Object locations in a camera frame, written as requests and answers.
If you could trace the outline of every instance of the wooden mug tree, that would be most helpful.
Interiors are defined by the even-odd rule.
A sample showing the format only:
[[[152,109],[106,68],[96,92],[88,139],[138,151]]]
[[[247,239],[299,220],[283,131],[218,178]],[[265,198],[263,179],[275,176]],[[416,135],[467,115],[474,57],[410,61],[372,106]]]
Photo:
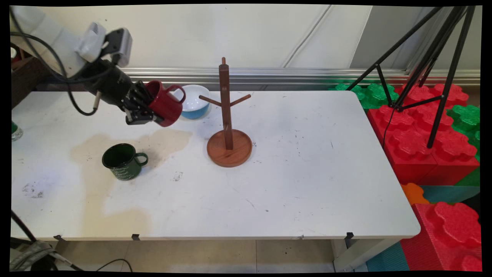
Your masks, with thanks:
[[[231,103],[229,91],[229,66],[222,58],[218,67],[220,80],[220,102],[200,95],[201,100],[215,104],[222,109],[224,130],[215,133],[207,143],[207,152],[211,160],[222,167],[236,167],[244,163],[253,149],[251,139],[243,132],[232,129],[231,107],[251,97],[250,94]]]

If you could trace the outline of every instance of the tripod leg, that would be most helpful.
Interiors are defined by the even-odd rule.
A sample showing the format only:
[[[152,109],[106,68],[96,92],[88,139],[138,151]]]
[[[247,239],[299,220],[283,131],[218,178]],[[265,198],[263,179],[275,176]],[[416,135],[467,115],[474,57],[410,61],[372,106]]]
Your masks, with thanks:
[[[466,10],[466,17],[464,18],[463,27],[461,28],[460,37],[458,38],[458,43],[456,45],[455,53],[449,66],[448,77],[446,83],[444,84],[444,90],[442,95],[444,97],[439,102],[439,107],[437,108],[437,114],[435,115],[434,124],[432,126],[432,131],[430,132],[429,142],[427,143],[427,148],[432,148],[434,144],[435,135],[437,134],[437,128],[441,122],[442,113],[444,112],[444,107],[446,105],[446,100],[449,96],[449,90],[451,89],[451,83],[455,77],[456,68],[458,67],[458,62],[460,61],[461,52],[463,51],[464,42],[466,36],[468,35],[468,30],[470,29],[471,19],[473,18],[473,12],[475,11],[475,6],[469,6]]]
[[[427,80],[427,77],[429,76],[430,74],[430,71],[432,70],[432,68],[434,67],[434,64],[435,64],[435,61],[437,61],[437,57],[439,57],[439,55],[441,54],[441,51],[442,49],[444,48],[444,46],[446,45],[449,37],[451,36],[451,33],[453,32],[456,24],[461,20],[461,18],[463,18],[465,13],[461,14],[461,16],[456,20],[456,22],[453,24],[453,27],[450,28],[448,30],[448,33],[446,34],[445,38],[441,41],[441,45],[437,48],[437,51],[436,53],[434,54],[434,56],[432,57],[430,63],[429,63],[429,66],[427,67],[426,69],[426,72],[424,73],[424,75],[422,76],[422,78],[420,79],[420,83],[419,83],[419,88],[421,88],[426,80]]]
[[[427,49],[426,53],[424,54],[422,60],[410,76],[405,88],[400,94],[400,97],[398,97],[397,101],[395,102],[396,106],[402,106],[403,101],[405,100],[405,97],[408,95],[410,90],[412,89],[413,85],[417,81],[417,79],[420,77],[422,74],[422,71],[426,67],[426,65],[429,64],[429,61],[432,58],[432,55],[435,53],[436,49],[438,46],[440,46],[441,40],[444,38],[444,36],[447,34],[447,31],[453,26],[454,21],[456,18],[462,13],[463,9],[465,7],[454,7],[451,13],[448,15],[446,18],[446,21],[444,21],[444,24],[442,25],[441,29],[437,33],[436,37],[430,44],[429,48]]]
[[[435,7],[434,9],[432,9],[424,18],[422,18],[421,21],[419,21],[419,23],[415,24],[412,29],[410,29],[402,38],[400,38],[400,40],[398,40],[395,45],[393,45],[388,51],[386,51],[386,53],[384,53],[379,59],[377,59],[377,61],[372,64],[372,66],[370,66],[368,70],[362,73],[362,75],[357,78],[357,80],[355,80],[355,82],[353,82],[347,88],[347,90],[353,89],[358,83],[360,83],[360,81],[362,81],[367,75],[369,75],[369,73],[374,70],[374,68],[376,68],[376,65],[380,64],[389,55],[391,55],[391,53],[393,53],[400,45],[402,45],[409,37],[411,37],[413,33],[419,30],[420,27],[422,27],[423,24],[425,24],[430,18],[432,18],[432,16],[434,16],[441,8],[442,7]]]

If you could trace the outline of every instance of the green mug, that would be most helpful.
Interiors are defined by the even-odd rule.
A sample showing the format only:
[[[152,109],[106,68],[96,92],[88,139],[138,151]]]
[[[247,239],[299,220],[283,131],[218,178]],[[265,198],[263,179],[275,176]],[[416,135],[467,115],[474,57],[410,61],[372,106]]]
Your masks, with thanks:
[[[149,161],[145,153],[135,152],[135,147],[128,143],[113,145],[102,155],[102,164],[109,168],[119,180],[133,179],[140,173],[142,166]],[[146,160],[140,163],[137,157],[145,157]]]

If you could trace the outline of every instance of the orange foam block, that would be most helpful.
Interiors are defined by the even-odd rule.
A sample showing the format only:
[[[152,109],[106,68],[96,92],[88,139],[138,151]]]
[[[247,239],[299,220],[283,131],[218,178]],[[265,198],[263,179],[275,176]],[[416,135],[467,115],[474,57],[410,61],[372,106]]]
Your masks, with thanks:
[[[430,202],[424,198],[424,190],[414,183],[401,185],[410,205],[413,204],[429,204]]]

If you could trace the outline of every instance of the teal foam block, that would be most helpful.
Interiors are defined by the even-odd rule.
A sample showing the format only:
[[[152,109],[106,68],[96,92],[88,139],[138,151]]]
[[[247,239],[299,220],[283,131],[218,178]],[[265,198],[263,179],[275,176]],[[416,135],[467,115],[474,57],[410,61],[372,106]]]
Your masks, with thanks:
[[[369,272],[410,271],[400,242],[390,246],[366,262]]]
[[[429,202],[459,203],[480,192],[478,186],[420,186]]]

